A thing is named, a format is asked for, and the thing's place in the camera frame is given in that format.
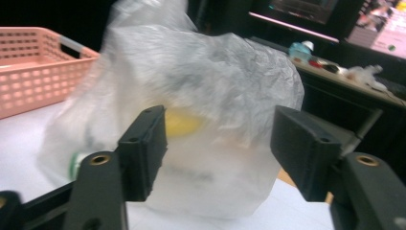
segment small bottle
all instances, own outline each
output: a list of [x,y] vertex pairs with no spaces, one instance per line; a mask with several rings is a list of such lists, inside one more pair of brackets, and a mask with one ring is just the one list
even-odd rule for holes
[[307,63],[311,59],[311,51],[313,51],[313,43],[310,41],[294,42],[289,47],[289,56],[295,61]]

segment basket handle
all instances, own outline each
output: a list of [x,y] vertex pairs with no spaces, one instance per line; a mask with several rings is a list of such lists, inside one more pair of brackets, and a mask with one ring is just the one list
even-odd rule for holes
[[59,42],[60,44],[67,46],[69,48],[71,48],[72,50],[81,53],[81,49],[84,47],[83,45],[80,45],[79,43],[77,43],[76,41],[61,35],[59,37]]

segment monitor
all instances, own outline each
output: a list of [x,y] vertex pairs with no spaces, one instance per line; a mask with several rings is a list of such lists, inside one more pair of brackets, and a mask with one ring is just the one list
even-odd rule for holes
[[365,0],[346,41],[406,59],[406,0]]
[[254,0],[250,15],[290,30],[338,43],[364,0]]

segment white surface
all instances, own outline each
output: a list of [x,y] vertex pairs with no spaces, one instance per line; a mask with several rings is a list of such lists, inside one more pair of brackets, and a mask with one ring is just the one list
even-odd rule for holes
[[[26,202],[56,188],[35,159],[44,127],[60,106],[0,120],[0,191],[18,191]],[[150,210],[142,203],[127,203],[127,211],[130,229],[333,229],[327,204],[305,202],[296,188],[278,179],[268,199],[247,218],[177,215]]]

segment plastic bag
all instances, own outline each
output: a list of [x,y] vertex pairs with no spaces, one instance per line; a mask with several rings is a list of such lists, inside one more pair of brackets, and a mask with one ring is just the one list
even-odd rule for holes
[[373,77],[374,74],[378,74],[382,71],[382,67],[379,65],[375,66],[367,66],[364,68],[355,66],[350,68],[346,73],[345,76],[347,79],[351,81],[355,81],[360,84],[368,84],[373,86],[375,83],[375,78]]
[[116,4],[100,59],[45,134],[38,163],[57,185],[74,154],[113,150],[140,111],[163,104],[169,150],[146,205],[236,218],[268,197],[280,169],[269,148],[274,108],[301,107],[301,79],[278,51],[193,32],[185,8]]

